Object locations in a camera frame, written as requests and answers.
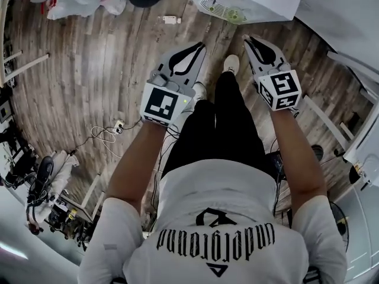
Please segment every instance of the floor plank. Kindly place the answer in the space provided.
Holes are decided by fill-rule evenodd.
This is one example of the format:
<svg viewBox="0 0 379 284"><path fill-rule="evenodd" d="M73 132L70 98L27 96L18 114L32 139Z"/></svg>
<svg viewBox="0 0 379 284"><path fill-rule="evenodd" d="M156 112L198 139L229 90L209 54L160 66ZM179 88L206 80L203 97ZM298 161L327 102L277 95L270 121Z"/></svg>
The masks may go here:
<svg viewBox="0 0 379 284"><path fill-rule="evenodd" d="M139 105L145 81L159 56L176 44L203 41L207 55L198 80L207 85L213 99L214 86L230 54L240 57L237 75L246 106L251 111L266 152L275 140L269 110L252 86L252 74L243 49L242 36L256 34L283 49L297 70L303 93L307 93L335 124L348 121L353 112L365 119L372 105L359 94L359 83L350 71L326 57L328 46L302 23L269 22L236 26L198 12L192 0L161 0L151 9L127 4L115 17L100 8L88 18L47 20L40 6L17 1L9 25L14 51L23 50L18 64L49 52L50 58L19 76L12 103L18 125L41 156L53 150L70 151L90 135L91 127L112 127L121 118L130 127L139 119ZM182 18L180 25L165 25L164 15ZM341 150L337 141L304 103L299 105L298 122L310 144L324 148L324 161ZM138 132L140 124L122 135L109 148L122 155ZM99 140L89 140L77 152L80 167L68 185L70 197L84 198L97 173L101 184L91 197L95 206L114 170L118 157ZM323 165L332 197L348 186L349 164L335 159ZM285 182L281 185L278 210L290 204ZM144 211L150 212L147 203Z"/></svg>

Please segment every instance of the wall socket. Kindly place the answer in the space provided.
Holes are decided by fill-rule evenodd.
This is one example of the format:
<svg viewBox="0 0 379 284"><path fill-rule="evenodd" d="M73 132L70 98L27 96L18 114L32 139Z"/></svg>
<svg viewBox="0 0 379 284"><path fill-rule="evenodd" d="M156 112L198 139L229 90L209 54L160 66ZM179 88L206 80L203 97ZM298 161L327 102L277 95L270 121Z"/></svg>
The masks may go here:
<svg viewBox="0 0 379 284"><path fill-rule="evenodd" d="M113 132L115 134L121 134L123 132L122 128L124 127L124 125L125 125L125 122L123 120L117 120L113 128Z"/></svg>

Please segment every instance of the person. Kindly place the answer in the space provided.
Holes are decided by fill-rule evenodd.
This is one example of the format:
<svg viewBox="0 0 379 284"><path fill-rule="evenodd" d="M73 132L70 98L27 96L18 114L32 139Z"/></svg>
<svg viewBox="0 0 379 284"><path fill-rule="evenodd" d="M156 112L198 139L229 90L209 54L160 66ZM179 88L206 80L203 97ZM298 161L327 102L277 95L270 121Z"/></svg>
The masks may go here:
<svg viewBox="0 0 379 284"><path fill-rule="evenodd" d="M343 282L345 246L323 173L289 110L271 118L292 229L275 222L276 178L239 91L238 69L237 56L229 56L214 104L194 85L197 103L163 170L155 232L146 240L139 212L166 130L142 125L111 177L79 283Z"/></svg>
<svg viewBox="0 0 379 284"><path fill-rule="evenodd" d="M27 214L27 224L32 234L38 235L41 231L41 224L52 212L52 207L56 203L59 195L62 193L71 176L71 170L79 166L76 156L68 156L67 152L62 150L53 157L54 168L51 174L52 183L49 189L47 200L38 206L29 206L28 201L25 203Z"/></svg>

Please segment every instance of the white wall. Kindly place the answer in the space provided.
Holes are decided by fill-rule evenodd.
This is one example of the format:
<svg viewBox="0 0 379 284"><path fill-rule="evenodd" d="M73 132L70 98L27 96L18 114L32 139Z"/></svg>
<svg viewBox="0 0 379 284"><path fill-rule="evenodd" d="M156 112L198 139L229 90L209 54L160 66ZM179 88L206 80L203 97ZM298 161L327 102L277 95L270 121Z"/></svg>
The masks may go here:
<svg viewBox="0 0 379 284"><path fill-rule="evenodd" d="M0 276L10 284L77 283L78 266L29 232L23 205L5 187L0 187L0 211L0 241L28 257L20 259L1 250Z"/></svg>
<svg viewBox="0 0 379 284"><path fill-rule="evenodd" d="M336 51L379 71L379 0L302 0L296 17Z"/></svg>
<svg viewBox="0 0 379 284"><path fill-rule="evenodd" d="M361 191L362 186L363 182L358 181L336 202L348 219L346 281L351 284L370 283L379 272L379 188L368 186Z"/></svg>

